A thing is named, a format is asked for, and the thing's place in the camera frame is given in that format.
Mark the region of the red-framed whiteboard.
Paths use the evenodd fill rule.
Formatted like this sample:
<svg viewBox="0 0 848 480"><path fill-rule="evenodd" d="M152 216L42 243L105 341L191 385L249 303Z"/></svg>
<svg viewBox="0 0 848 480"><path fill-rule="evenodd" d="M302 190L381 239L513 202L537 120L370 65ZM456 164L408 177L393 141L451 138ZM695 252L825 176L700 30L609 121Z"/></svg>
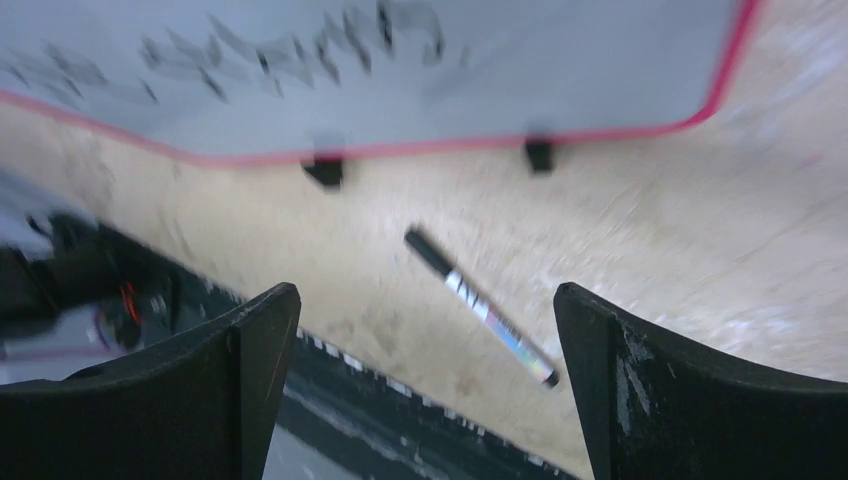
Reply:
<svg viewBox="0 0 848 480"><path fill-rule="evenodd" d="M200 164L652 136L756 1L5 1L1 98Z"/></svg>

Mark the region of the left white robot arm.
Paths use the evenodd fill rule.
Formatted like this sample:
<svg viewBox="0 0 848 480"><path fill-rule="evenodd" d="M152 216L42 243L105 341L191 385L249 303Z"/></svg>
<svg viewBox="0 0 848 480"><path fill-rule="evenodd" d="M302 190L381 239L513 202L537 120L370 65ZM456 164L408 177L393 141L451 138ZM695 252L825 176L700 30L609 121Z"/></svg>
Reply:
<svg viewBox="0 0 848 480"><path fill-rule="evenodd" d="M1 341L93 310L95 337L132 351L177 331L181 282L139 244L22 178L1 175Z"/></svg>

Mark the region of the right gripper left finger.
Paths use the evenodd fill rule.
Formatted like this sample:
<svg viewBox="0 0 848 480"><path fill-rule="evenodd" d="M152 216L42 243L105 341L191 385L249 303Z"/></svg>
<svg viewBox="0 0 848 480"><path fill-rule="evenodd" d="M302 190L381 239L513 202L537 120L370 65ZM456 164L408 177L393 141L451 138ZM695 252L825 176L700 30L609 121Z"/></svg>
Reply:
<svg viewBox="0 0 848 480"><path fill-rule="evenodd" d="M290 283L61 381L1 389L5 479L259 479L301 311Z"/></svg>

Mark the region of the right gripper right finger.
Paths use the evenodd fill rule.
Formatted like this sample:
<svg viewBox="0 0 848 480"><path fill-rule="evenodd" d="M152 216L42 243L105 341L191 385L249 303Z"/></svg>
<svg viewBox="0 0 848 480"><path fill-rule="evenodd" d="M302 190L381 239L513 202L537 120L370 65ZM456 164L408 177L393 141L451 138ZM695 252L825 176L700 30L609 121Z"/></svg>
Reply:
<svg viewBox="0 0 848 480"><path fill-rule="evenodd" d="M575 283L555 318L598 479L843 479L847 386L708 347Z"/></svg>

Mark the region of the black whiteboard stand foot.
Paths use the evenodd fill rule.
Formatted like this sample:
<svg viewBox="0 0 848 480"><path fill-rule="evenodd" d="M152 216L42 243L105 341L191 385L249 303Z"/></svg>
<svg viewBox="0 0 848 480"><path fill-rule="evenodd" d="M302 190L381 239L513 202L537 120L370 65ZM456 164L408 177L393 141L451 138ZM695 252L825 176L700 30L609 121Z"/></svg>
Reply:
<svg viewBox="0 0 848 480"><path fill-rule="evenodd" d="M305 174L327 190L339 190L344 179L343 156L314 156L300 166Z"/></svg>

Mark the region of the black whiteboard marker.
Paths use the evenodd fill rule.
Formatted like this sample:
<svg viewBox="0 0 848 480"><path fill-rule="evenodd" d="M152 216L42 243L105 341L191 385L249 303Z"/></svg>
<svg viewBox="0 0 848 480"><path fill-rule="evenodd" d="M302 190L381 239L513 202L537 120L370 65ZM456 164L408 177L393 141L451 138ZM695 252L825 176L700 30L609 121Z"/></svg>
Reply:
<svg viewBox="0 0 848 480"><path fill-rule="evenodd" d="M532 376L548 388L559 384L560 375L553 362L469 281L421 228L410 227L404 241Z"/></svg>

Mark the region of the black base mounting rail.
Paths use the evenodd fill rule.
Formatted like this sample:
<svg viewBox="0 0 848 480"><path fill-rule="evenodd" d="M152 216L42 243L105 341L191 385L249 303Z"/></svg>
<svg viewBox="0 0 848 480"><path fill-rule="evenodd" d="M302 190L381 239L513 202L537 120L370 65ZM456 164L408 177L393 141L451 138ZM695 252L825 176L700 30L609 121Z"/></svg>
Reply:
<svg viewBox="0 0 848 480"><path fill-rule="evenodd" d="M568 479L570 473L298 330L267 479Z"/></svg>

